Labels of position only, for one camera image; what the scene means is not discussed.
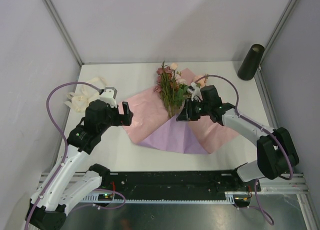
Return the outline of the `purple wrapping paper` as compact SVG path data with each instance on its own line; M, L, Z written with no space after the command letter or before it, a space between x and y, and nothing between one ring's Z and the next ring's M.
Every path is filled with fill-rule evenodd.
M138 145L166 152L207 155L200 145L188 122L176 121L176 116L166 121Z

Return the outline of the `pink artificial flower bunch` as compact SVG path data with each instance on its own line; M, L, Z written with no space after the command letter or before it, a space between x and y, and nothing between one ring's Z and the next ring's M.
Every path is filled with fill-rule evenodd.
M182 77L182 72L177 71L177 68L177 64L168 65L163 61L156 71L157 80L153 89L162 101L169 118L178 114L184 101L192 96L188 91L190 84Z

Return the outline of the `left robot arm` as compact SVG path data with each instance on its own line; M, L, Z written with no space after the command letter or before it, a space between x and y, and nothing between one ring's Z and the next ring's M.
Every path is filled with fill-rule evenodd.
M129 126L133 113L127 102L122 103L123 114L117 105L96 100L89 104L80 123L64 139L62 159L32 195L26 215L25 229L34 225L41 230L59 230L72 209L91 191L112 186L110 170L94 164L85 175L68 187L79 165L101 141L102 134L111 126Z

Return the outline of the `cream printed ribbon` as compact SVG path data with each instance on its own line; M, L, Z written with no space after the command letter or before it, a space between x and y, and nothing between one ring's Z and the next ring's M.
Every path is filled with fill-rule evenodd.
M99 89L107 87L106 80L100 76L88 80L87 83ZM69 92L66 97L68 101L65 101L64 104L76 113L84 113L91 102L100 98L99 92L87 85L82 85L79 93Z

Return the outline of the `pink wrapping paper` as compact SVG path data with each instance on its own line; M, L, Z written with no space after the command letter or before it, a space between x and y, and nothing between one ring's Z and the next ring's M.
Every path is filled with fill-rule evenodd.
M182 154L210 154L238 136L212 122L200 95L189 100L190 84L195 81L197 87L204 88L206 77L169 66L159 67L156 73L153 88L127 100L133 119L124 130L134 144Z

